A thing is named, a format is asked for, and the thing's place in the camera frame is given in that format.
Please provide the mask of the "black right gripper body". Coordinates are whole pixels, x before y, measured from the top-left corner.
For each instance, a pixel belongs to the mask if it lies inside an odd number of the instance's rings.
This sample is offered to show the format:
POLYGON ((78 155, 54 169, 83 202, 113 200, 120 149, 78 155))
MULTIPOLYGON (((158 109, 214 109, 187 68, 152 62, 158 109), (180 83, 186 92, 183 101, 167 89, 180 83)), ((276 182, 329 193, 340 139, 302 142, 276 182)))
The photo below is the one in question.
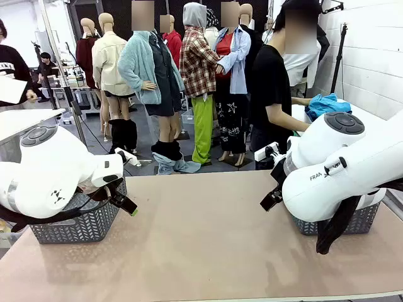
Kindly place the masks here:
POLYGON ((271 171, 272 178, 277 182, 275 190, 281 190, 282 185, 287 178, 284 171, 284 162, 286 159, 281 159, 277 164, 275 164, 274 169, 271 171))

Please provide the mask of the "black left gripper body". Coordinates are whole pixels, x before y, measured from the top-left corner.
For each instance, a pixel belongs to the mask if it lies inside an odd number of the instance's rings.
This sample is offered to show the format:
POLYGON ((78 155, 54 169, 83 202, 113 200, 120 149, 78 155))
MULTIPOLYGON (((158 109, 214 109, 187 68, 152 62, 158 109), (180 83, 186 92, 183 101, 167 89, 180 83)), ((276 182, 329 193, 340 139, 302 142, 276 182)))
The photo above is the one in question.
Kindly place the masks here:
POLYGON ((125 180, 122 177, 109 183, 109 190, 111 195, 110 202, 123 203, 126 198, 124 189, 125 189, 125 180))

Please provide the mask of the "blue garment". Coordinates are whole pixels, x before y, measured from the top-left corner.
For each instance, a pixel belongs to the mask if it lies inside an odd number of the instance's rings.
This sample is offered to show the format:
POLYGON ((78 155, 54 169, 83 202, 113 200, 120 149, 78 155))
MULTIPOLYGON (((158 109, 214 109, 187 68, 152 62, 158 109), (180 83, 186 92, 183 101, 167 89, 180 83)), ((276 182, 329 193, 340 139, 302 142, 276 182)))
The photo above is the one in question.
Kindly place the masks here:
POLYGON ((348 102, 338 102, 338 98, 334 93, 328 96, 318 94, 305 107, 305 114, 310 121, 315 121, 326 113, 334 112, 352 113, 351 105, 348 102))

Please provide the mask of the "white board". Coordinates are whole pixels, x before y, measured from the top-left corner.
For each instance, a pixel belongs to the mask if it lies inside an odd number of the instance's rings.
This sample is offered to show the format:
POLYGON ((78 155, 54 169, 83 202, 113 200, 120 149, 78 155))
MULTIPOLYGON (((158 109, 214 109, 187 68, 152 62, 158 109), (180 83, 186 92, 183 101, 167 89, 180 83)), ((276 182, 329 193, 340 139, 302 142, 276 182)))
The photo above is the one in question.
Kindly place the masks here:
POLYGON ((25 95, 27 82, 0 75, 0 101, 18 104, 25 95))

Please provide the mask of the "grey perforated plastic basket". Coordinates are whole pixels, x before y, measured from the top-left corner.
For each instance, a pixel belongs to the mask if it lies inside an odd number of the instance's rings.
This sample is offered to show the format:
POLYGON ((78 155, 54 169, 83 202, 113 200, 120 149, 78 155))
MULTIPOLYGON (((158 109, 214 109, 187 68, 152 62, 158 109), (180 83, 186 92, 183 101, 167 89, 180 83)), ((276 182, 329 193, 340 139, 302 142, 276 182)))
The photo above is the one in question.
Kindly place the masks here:
MULTIPOLYGON (((343 235, 366 234, 370 231, 378 207, 380 206, 380 202, 385 197, 385 192, 385 189, 379 189, 378 191, 360 197, 360 201, 357 204, 349 223, 346 225, 343 235)), ((326 215, 326 220, 311 222, 301 220, 292 214, 290 214, 290 216, 302 235, 318 235, 323 231, 328 231, 328 226, 332 226, 332 217, 337 212, 341 203, 342 202, 338 202, 336 206, 332 208, 331 212, 326 215)))
POLYGON ((73 244, 99 242, 106 237, 119 209, 108 203, 89 200, 83 193, 73 195, 65 211, 80 207, 85 214, 55 223, 32 225, 30 228, 40 244, 73 244))

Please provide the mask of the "person in black t-shirt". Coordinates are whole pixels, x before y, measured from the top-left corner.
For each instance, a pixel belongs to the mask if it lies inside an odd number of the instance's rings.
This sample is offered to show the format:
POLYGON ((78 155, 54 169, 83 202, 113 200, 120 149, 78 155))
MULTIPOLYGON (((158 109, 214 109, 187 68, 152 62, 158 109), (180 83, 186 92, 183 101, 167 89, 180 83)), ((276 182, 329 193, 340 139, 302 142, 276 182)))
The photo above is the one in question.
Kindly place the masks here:
POLYGON ((251 152, 277 142, 282 154, 293 131, 274 124, 282 113, 292 116, 290 81, 283 55, 298 50, 316 36, 321 6, 318 0, 286 0, 278 14, 269 42, 259 50, 252 69, 251 152))

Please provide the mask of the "mannequin in white shirt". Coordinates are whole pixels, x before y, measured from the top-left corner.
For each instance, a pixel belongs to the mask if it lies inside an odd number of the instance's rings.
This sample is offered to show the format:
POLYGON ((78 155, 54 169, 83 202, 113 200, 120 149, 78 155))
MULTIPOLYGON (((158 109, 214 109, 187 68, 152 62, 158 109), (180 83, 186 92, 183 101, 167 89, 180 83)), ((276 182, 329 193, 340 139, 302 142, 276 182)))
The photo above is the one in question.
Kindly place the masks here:
POLYGON ((304 98, 306 90, 313 87, 320 52, 321 45, 319 42, 316 42, 314 53, 283 55, 292 97, 304 98))

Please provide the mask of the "mannequin in open blue shirt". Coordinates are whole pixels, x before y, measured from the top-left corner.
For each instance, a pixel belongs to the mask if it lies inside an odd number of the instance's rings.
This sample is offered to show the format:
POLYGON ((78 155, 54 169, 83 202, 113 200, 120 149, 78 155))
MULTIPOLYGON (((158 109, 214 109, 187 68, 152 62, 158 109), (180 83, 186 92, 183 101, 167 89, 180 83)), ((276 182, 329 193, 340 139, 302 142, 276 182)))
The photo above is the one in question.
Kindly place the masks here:
POLYGON ((223 150, 219 161, 229 154, 239 156, 235 166, 243 164, 246 155, 244 113, 246 112, 246 57, 251 47, 249 33, 239 25, 240 5, 226 2, 221 5, 222 29, 213 44, 220 60, 216 67, 214 94, 215 108, 220 127, 220 143, 223 150))

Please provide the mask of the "mannequin in plaid shirt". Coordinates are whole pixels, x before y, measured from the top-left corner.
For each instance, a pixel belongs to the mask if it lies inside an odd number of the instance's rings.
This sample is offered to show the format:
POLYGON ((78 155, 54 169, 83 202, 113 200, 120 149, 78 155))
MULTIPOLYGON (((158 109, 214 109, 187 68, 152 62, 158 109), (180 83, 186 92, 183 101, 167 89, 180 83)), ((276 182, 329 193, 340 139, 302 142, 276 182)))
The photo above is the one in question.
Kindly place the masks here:
POLYGON ((186 3, 183 6, 183 25, 179 71, 184 82, 185 96, 191 99, 195 119, 192 161, 208 165, 211 162, 215 68, 219 56, 209 47, 204 36, 207 7, 196 2, 186 3))

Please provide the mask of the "mannequin in black jacket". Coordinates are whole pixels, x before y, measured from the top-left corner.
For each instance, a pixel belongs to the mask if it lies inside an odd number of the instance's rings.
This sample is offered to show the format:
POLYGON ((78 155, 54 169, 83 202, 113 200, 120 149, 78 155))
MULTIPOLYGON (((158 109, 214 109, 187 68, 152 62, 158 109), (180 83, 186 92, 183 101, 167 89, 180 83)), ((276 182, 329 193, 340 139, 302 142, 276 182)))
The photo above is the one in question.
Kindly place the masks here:
POLYGON ((252 5, 248 3, 242 4, 239 10, 240 26, 245 32, 249 34, 251 39, 251 46, 249 49, 249 53, 246 56, 246 66, 245 66, 246 87, 248 93, 251 92, 253 63, 259 52, 259 49, 263 45, 261 34, 258 31, 249 28, 249 24, 252 20, 253 20, 252 5))

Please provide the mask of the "mannequin in maroon top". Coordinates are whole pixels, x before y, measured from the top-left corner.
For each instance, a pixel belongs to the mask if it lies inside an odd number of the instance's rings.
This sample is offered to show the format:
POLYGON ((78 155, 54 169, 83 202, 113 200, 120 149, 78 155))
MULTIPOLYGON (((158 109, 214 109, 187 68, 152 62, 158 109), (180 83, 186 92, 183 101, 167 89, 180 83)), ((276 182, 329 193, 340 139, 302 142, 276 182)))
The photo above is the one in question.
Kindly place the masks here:
POLYGON ((83 36, 76 43, 76 62, 84 71, 86 84, 91 89, 97 89, 93 79, 93 56, 92 48, 99 38, 94 22, 89 18, 81 19, 83 36))

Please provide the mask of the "bystander in black top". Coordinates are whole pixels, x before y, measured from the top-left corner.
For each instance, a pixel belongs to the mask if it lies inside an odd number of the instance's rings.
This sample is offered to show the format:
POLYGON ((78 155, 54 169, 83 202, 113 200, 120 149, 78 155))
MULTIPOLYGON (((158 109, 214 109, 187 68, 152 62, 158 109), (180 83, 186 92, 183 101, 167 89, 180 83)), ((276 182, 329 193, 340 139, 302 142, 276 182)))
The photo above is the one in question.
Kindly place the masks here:
POLYGON ((47 52, 42 52, 40 54, 40 58, 42 63, 38 66, 37 70, 35 71, 37 75, 37 80, 33 81, 33 91, 35 94, 40 98, 38 100, 39 103, 44 103, 49 101, 49 98, 45 97, 45 95, 39 90, 42 86, 42 82, 44 78, 48 76, 59 76, 59 70, 57 66, 51 61, 51 56, 47 52))

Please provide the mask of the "small distant mannequin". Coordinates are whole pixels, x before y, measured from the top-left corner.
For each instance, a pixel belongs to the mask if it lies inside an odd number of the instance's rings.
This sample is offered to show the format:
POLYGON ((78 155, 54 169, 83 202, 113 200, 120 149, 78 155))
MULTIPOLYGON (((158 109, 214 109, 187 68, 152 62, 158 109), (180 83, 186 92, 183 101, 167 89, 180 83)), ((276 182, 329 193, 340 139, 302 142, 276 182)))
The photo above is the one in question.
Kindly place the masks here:
POLYGON ((273 18, 268 18, 267 22, 265 24, 265 31, 262 34, 262 41, 263 43, 269 42, 270 38, 272 37, 273 34, 273 25, 274 25, 273 18))

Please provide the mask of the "mannequin in red top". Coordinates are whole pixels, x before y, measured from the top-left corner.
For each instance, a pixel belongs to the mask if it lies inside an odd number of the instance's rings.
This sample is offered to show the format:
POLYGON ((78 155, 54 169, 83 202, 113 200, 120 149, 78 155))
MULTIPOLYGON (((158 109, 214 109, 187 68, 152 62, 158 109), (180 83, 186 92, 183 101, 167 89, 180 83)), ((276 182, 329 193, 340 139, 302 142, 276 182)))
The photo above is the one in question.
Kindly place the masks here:
POLYGON ((171 52, 176 66, 179 67, 182 37, 174 29, 174 23, 174 16, 170 14, 160 15, 160 32, 162 33, 162 40, 171 52))

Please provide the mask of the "black metal frame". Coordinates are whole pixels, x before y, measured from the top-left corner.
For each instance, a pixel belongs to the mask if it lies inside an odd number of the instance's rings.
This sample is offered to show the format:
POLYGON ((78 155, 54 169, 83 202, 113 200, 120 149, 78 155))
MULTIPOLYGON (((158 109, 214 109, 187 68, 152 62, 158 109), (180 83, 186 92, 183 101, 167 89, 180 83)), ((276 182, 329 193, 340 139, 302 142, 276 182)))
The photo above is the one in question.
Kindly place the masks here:
POLYGON ((322 14, 328 14, 331 13, 333 11, 343 11, 344 10, 344 2, 341 0, 329 0, 330 3, 336 3, 336 5, 330 5, 328 8, 323 8, 323 5, 325 3, 326 0, 321 0, 320 1, 320 6, 321 6, 321 10, 322 10, 322 14))

